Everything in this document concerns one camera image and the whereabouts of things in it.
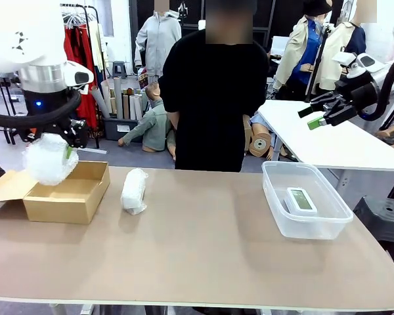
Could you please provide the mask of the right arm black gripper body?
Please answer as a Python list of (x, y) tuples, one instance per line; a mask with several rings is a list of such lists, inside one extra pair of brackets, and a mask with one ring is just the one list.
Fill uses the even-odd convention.
[(335, 92), (345, 105), (352, 105), (356, 111), (377, 103), (377, 87), (370, 72), (356, 77), (347, 75), (335, 83)]

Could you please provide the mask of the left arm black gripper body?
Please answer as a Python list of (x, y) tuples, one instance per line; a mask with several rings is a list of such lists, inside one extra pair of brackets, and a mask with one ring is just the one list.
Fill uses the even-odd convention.
[(52, 133), (65, 137), (68, 135), (71, 128), (71, 119), (68, 117), (59, 119), (56, 122), (48, 123), (37, 127), (35, 130), (35, 136), (40, 137), (43, 133)]

